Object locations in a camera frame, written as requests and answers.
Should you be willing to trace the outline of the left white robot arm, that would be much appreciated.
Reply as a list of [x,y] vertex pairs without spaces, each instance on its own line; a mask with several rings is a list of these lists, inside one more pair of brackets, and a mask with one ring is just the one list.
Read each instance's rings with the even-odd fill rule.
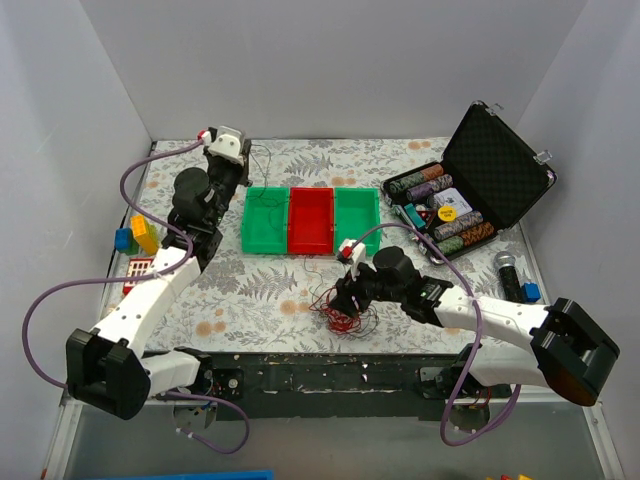
[[200,400],[214,384],[213,361],[198,350],[144,355],[156,325],[213,259],[223,238],[219,224],[237,187],[249,183],[244,154],[206,149],[205,157],[207,168],[187,168],[174,180],[172,228],[148,269],[150,279],[137,283],[90,331],[77,329],[66,342],[70,396],[124,420],[157,394],[177,389]]

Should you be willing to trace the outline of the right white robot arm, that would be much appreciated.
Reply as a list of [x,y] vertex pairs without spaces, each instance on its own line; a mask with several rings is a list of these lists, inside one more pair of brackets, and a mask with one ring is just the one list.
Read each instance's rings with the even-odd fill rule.
[[614,340],[576,302],[523,304],[471,297],[460,286],[423,276],[397,247],[385,247],[365,262],[353,240],[338,250],[349,272],[336,283],[331,309],[355,318],[372,302],[391,302],[412,320],[440,328],[479,331],[500,346],[480,346],[452,373],[454,389],[475,397],[486,387],[521,384],[549,388],[562,398],[592,406],[620,355]]

